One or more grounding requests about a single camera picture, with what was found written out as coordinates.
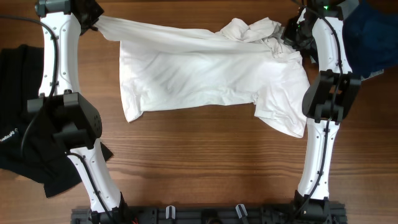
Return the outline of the white polo shirt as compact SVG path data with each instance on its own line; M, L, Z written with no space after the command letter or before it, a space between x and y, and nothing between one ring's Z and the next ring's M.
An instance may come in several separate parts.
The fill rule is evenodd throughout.
M119 43L119 86L127 121L147 111L252 103L255 117L296 138L304 134L309 81L301 54L282 42L279 22L234 18L218 32L102 16Z

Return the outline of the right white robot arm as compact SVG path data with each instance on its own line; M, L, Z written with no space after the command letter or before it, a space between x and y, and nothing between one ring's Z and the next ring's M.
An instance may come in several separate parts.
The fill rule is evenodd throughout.
M343 11L329 1L297 1L297 16L282 34L285 44L307 52L318 76L303 96L307 149L302 177L287 223L333 223L329 193L331 157L336 135L361 86L346 57Z

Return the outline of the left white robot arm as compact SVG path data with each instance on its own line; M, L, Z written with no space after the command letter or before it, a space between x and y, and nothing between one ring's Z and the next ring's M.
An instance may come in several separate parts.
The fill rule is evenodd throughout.
M129 223L132 215L103 155L98 110L80 93L78 40L104 12L96 1L38 1L44 33L39 97L27 109L78 172L90 198L91 223Z

